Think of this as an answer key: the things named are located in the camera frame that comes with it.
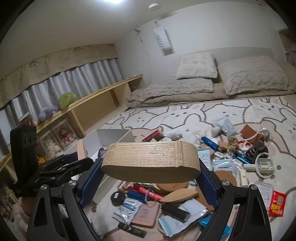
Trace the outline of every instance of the blue plastic bag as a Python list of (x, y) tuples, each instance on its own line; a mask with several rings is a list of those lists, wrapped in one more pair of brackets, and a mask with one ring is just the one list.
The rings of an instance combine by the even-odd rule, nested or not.
[[(212, 216), (208, 216), (208, 217), (202, 218), (202, 219), (200, 219), (200, 220), (198, 221), (198, 223), (199, 223), (201, 226), (205, 227), (205, 226), (208, 224), (208, 222), (209, 222), (209, 220), (210, 220), (211, 217), (212, 217)], [(231, 233), (231, 231), (232, 231), (231, 227), (229, 227), (228, 225), (226, 225), (226, 227), (225, 227), (225, 229), (224, 229), (224, 232), (223, 232), (221, 238), (226, 237), (228, 234)]]

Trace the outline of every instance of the green plush toy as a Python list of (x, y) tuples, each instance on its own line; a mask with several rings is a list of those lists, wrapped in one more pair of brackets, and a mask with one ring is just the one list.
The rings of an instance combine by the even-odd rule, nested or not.
[(69, 106), (76, 101), (76, 95), (72, 92), (66, 92), (59, 98), (59, 107), (61, 109)]

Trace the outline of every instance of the white box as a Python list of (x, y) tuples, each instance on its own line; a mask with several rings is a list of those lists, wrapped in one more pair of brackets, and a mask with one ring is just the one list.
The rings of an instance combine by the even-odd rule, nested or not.
[[(88, 156), (92, 158), (93, 161), (98, 158), (99, 149), (102, 147), (106, 149), (110, 144), (116, 142), (135, 142), (130, 129), (96, 129), (82, 140)], [(76, 151), (77, 146), (75, 145), (64, 154), (71, 154)], [(105, 175), (93, 201), (98, 204), (116, 182), (117, 179)]]

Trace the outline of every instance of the ceiling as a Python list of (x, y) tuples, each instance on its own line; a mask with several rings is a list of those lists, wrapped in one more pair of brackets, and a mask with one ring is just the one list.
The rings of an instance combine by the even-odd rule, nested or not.
[[(61, 49), (114, 43), (150, 20), (184, 7), (221, 0), (35, 0), (0, 44), (0, 77), (20, 65)], [(256, 3), (255, 0), (234, 0)], [(161, 8), (148, 10), (151, 3)]]

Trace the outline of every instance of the headboard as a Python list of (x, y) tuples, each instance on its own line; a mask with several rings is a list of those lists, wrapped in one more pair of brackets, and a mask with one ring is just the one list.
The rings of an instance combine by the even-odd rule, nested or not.
[(217, 64), (226, 62), (237, 58), (246, 58), (254, 55), (265, 55), (274, 57), (272, 49), (260, 48), (260, 47), (226, 47), (217, 49), (207, 49), (197, 51), (195, 53), (210, 52), (212, 53), (217, 61)]

